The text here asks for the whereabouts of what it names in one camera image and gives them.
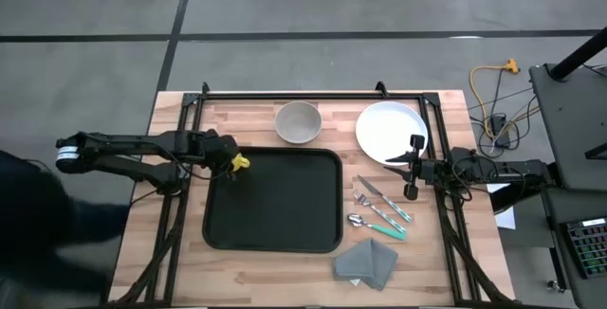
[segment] black tray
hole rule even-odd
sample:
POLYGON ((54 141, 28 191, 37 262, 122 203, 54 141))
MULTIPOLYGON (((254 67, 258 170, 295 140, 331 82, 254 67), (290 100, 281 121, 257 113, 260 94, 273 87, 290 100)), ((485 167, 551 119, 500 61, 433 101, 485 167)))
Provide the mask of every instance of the black tray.
POLYGON ((241 147, 250 168, 211 181, 211 247, 326 253, 343 234, 341 160, 325 149, 241 147))

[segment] keyboard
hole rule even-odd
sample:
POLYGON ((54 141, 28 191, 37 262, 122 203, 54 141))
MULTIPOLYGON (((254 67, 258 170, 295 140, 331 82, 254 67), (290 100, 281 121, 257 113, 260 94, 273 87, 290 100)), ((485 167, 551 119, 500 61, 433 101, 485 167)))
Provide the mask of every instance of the keyboard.
POLYGON ((562 226, 581 276, 584 279, 607 276, 607 217, 562 226))

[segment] dark clothing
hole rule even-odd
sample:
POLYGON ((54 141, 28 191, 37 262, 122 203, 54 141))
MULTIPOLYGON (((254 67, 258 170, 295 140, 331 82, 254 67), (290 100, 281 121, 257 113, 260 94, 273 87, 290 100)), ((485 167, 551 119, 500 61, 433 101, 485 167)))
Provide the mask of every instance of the dark clothing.
POLYGON ((73 200, 55 175, 0 151, 0 276, 44 288, 104 290, 105 275, 62 260, 55 249, 122 234, 128 209, 73 200))

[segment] gray napkin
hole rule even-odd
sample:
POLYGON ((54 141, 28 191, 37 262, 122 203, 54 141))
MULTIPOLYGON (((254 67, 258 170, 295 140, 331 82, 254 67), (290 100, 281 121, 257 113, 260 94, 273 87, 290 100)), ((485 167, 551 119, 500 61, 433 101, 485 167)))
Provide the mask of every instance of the gray napkin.
POLYGON ((397 258, 394 250, 369 238, 335 259, 335 277, 337 280, 361 279, 372 288, 383 290, 397 258))

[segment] wooden table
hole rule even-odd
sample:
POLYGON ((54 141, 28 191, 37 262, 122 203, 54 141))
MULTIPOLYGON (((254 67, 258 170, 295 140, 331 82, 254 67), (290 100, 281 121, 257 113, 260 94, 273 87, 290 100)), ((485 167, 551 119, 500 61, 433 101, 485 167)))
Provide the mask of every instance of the wooden table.
MULTIPOLYGON (((474 148, 474 135, 464 94, 459 90, 438 92, 450 146, 474 148)), ((158 94, 152 114, 150 135, 176 128, 182 95, 182 92, 158 94)), ((327 148, 340 156, 343 164, 343 212, 357 212, 374 223, 382 222, 381 218, 370 209, 356 203, 351 195, 353 188, 366 191, 356 179, 357 174, 360 174, 412 215, 413 222, 405 225, 408 229, 407 240, 399 242, 370 229, 356 229, 344 223, 343 240, 340 246, 328 254, 216 250, 204 242, 201 234, 208 181, 194 179, 187 207, 173 304, 196 306, 451 304, 451 286, 432 188, 422 186, 420 183, 419 198, 414 202, 408 201, 402 195, 404 186, 402 179, 384 170, 357 144, 355 124, 359 113, 376 101, 311 102, 321 111, 322 131, 304 147, 327 148), (398 252, 395 272, 381 292, 363 283, 355 287, 349 282, 335 282, 332 276, 333 259, 368 237, 373 237, 398 252)), ((419 110, 413 100, 402 102, 419 110)), ((272 100, 207 101, 204 105, 202 130, 213 128, 222 135, 234 135, 237 142, 243 146, 287 146, 288 144, 274 131, 274 115, 285 103, 286 101, 272 100)), ((437 155, 442 157, 442 152, 438 150, 437 155)), ((146 158, 146 161, 156 163, 161 160, 150 157, 146 158)), ((198 172, 204 174, 206 171, 198 170, 198 172)), ((135 197, 152 189, 151 185, 141 183, 135 189, 135 197)), ((506 259, 489 198, 479 191, 474 191, 473 195, 474 200, 466 203, 464 210, 474 257, 500 290, 513 298, 506 259)), ((381 199, 373 196, 370 199, 397 218, 397 215, 381 199)), ((150 261, 161 202, 160 196, 150 196, 131 208, 110 300, 122 296, 150 261)), ((463 263, 459 258, 457 261, 460 282, 467 293, 463 263)), ((160 288, 164 284, 163 271, 166 270, 161 270, 158 281, 160 288)))

